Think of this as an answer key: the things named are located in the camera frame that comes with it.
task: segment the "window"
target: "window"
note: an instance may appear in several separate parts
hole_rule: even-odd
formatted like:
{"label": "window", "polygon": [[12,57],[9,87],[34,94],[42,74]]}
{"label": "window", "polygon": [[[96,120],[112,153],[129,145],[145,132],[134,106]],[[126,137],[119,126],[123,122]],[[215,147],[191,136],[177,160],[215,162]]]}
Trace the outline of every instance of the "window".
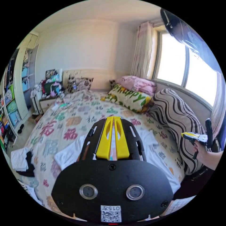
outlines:
{"label": "window", "polygon": [[217,73],[198,55],[166,32],[159,32],[154,79],[180,88],[213,107]]}

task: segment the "window sill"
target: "window sill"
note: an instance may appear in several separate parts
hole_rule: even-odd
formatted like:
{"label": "window sill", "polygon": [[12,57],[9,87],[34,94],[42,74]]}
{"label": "window sill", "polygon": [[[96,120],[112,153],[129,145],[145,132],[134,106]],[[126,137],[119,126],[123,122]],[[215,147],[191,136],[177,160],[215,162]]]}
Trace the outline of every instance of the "window sill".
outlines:
{"label": "window sill", "polygon": [[191,92],[190,90],[185,89],[184,87],[181,87],[180,85],[174,84],[172,82],[167,82],[166,83],[166,81],[158,79],[158,78],[155,78],[152,81],[158,82],[158,83],[163,84],[163,85],[167,85],[169,88],[176,89],[176,90],[178,90],[178,91],[190,96],[191,98],[195,99],[200,104],[205,106],[210,112],[212,112],[212,110],[213,110],[213,107],[207,101],[205,101],[203,98],[201,98],[200,96],[196,95],[195,93]]}

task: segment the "headboard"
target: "headboard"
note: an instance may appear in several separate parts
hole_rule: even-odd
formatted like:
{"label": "headboard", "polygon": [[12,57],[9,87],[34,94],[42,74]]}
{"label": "headboard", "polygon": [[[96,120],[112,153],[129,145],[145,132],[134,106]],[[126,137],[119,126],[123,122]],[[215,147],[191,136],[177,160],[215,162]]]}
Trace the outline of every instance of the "headboard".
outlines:
{"label": "headboard", "polygon": [[115,71],[101,70],[101,69],[75,69],[66,70],[63,72],[63,87],[66,88],[69,75],[74,77],[94,78],[91,90],[111,89],[109,80],[121,78],[129,75],[127,73],[119,73]]}

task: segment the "window frame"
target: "window frame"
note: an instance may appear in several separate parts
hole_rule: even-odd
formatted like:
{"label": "window frame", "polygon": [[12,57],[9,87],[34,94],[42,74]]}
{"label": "window frame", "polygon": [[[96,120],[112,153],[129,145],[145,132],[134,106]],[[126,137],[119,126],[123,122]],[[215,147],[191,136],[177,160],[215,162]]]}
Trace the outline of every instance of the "window frame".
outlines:
{"label": "window frame", "polygon": [[155,68],[154,68],[152,80],[155,82],[161,83],[163,85],[167,85],[170,88],[183,92],[184,94],[198,101],[200,104],[204,105],[210,112],[212,112],[213,107],[206,100],[204,100],[202,97],[198,96],[194,92],[185,88],[188,80],[188,73],[189,73],[189,67],[190,67],[190,53],[189,53],[189,48],[187,46],[185,46],[185,69],[184,69],[182,84],[177,85],[175,83],[157,78],[159,67],[160,67],[161,53],[162,53],[162,35],[163,34],[168,34],[168,32],[166,30],[158,31],[157,54],[156,54]]}

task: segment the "pink pillow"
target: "pink pillow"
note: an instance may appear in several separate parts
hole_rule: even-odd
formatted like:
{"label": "pink pillow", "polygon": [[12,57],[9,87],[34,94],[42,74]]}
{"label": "pink pillow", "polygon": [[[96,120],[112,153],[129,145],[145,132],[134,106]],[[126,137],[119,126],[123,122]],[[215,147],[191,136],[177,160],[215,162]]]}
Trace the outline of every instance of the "pink pillow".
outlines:
{"label": "pink pillow", "polygon": [[128,90],[140,91],[150,96],[153,96],[157,89],[154,82],[136,76],[123,76],[118,78],[116,84],[120,84]]}

